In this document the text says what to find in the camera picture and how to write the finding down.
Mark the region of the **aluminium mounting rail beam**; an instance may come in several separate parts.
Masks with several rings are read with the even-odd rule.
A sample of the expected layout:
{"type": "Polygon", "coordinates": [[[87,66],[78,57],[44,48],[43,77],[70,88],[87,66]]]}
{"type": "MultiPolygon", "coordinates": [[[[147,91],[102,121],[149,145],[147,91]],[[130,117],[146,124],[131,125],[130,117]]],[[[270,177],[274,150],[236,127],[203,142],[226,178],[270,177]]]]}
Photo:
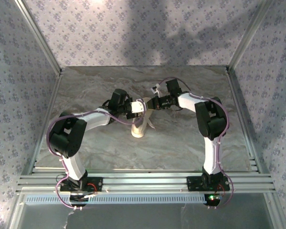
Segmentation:
{"type": "MultiPolygon", "coordinates": [[[[30,175],[22,175],[16,191],[54,192],[60,168],[37,167],[30,175]]],[[[187,177],[200,176],[190,170],[90,170],[88,177],[101,177],[102,192],[111,193],[179,193],[187,191],[187,177]]],[[[229,172],[236,193],[274,192],[269,174],[258,172],[229,172]]]]}

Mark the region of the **grey metal sheet panel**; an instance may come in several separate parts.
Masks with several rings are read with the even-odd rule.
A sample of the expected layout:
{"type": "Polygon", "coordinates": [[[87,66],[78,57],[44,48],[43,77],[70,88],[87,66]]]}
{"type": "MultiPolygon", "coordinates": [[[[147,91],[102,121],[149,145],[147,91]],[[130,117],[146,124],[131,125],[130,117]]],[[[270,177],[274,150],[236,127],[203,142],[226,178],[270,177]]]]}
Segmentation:
{"type": "MultiPolygon", "coordinates": [[[[26,204],[17,229],[64,229],[63,204],[26,204]]],[[[274,229],[262,194],[236,194],[222,208],[189,204],[97,204],[76,210],[70,229],[274,229]]]]}

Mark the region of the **aluminium table side rail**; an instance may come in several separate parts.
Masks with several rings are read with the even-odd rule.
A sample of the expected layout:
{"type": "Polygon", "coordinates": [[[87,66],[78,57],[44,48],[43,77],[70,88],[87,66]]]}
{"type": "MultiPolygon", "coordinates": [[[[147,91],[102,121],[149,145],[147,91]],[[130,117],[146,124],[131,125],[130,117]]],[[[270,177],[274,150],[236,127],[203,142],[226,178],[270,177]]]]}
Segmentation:
{"type": "Polygon", "coordinates": [[[21,173],[22,176],[23,175],[31,175],[33,172],[33,169],[35,167],[36,159],[37,159],[38,154],[40,153],[42,143],[43,143],[43,137],[44,137],[46,130],[48,128],[48,123],[50,120],[52,109],[53,109],[53,106],[54,106],[54,103],[55,103],[55,100],[57,97],[57,92],[58,92],[58,89],[60,86],[61,77],[63,75],[62,72],[63,72],[63,70],[61,70],[56,77],[55,84],[54,84],[54,87],[53,87],[53,90],[52,90],[52,93],[50,96],[50,100],[49,100],[49,103],[47,106],[47,110],[46,110],[46,113],[45,113],[43,120],[42,120],[43,122],[42,122],[42,126],[41,126],[41,131],[38,135],[37,142],[36,142],[36,145],[34,147],[33,153],[31,155],[31,157],[29,158],[28,162],[26,163],[23,172],[21,173]]]}
{"type": "Polygon", "coordinates": [[[248,151],[248,155],[250,161],[255,162],[255,164],[251,166],[252,170],[260,174],[266,173],[262,163],[259,160],[259,155],[255,147],[253,135],[250,131],[251,118],[248,116],[247,106],[245,104],[245,100],[241,88],[239,86],[237,76],[235,74],[234,69],[229,66],[226,67],[226,72],[227,72],[229,86],[233,95],[233,100],[236,105],[238,118],[244,135],[245,145],[248,151]]]}

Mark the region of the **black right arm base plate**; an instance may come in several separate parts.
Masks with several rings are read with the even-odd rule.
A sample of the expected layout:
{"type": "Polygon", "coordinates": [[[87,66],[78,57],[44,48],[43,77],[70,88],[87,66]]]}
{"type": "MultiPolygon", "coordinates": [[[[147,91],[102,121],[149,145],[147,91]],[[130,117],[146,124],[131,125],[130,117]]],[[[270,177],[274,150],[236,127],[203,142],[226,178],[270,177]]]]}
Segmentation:
{"type": "Polygon", "coordinates": [[[211,180],[210,182],[203,176],[190,176],[186,178],[188,191],[230,191],[230,184],[227,177],[211,180]]]}

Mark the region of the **aluminium corner post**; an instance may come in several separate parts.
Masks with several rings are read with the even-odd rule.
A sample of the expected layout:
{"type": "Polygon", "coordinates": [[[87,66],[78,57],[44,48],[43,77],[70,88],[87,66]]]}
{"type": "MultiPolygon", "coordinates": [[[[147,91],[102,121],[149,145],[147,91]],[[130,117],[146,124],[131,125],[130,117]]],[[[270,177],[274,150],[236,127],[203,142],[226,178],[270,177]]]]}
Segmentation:
{"type": "Polygon", "coordinates": [[[259,26],[263,22],[267,12],[269,11],[271,5],[275,0],[259,0],[257,8],[250,20],[244,35],[237,46],[230,63],[227,66],[227,71],[230,72],[234,70],[238,65],[239,61],[241,60],[242,56],[244,55],[248,45],[250,44],[251,40],[253,39],[254,34],[258,30],[259,26]]]}
{"type": "Polygon", "coordinates": [[[40,46],[42,52],[44,53],[47,61],[50,63],[52,69],[57,75],[61,74],[61,67],[58,64],[53,52],[51,51],[49,45],[46,42],[44,35],[41,32],[37,22],[34,19],[33,14],[31,13],[25,0],[13,0],[20,10],[24,20],[26,21],[28,27],[30,28],[36,42],[40,46]]]}

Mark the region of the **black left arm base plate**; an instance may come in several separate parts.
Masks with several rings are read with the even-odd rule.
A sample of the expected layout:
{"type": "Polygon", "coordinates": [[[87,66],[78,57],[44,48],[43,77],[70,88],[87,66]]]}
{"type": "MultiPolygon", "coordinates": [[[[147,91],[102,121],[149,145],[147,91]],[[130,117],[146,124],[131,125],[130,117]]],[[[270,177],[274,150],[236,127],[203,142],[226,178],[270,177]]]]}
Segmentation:
{"type": "Polygon", "coordinates": [[[82,177],[80,180],[68,178],[61,182],[60,191],[64,192],[101,192],[102,177],[82,177]]]}

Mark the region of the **white shoe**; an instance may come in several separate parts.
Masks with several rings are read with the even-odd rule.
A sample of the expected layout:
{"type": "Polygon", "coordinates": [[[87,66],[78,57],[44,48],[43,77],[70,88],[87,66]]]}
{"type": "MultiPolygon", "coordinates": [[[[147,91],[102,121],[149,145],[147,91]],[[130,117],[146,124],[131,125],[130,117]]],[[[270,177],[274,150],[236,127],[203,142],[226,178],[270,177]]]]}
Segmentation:
{"type": "Polygon", "coordinates": [[[146,129],[143,130],[143,118],[141,119],[141,116],[142,116],[142,115],[143,115],[142,113],[139,113],[139,114],[138,114],[138,117],[135,117],[135,118],[133,119],[133,123],[135,123],[135,124],[132,124],[131,134],[132,134],[132,136],[135,137],[135,138],[141,138],[141,137],[143,137],[144,134],[145,134],[145,131],[146,131],[146,129]]]}

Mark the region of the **white torn tape strip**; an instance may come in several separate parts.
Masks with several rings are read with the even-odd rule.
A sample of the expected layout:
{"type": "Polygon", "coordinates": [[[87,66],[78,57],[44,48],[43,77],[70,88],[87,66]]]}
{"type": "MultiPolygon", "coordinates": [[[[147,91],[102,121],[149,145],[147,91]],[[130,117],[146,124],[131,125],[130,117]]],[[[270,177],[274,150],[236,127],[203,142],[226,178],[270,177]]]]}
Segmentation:
{"type": "Polygon", "coordinates": [[[72,220],[72,216],[73,216],[74,213],[75,213],[75,212],[72,211],[72,212],[70,212],[70,213],[68,214],[67,219],[66,219],[66,222],[65,222],[64,229],[70,229],[70,222],[71,222],[71,220],[72,220]]]}

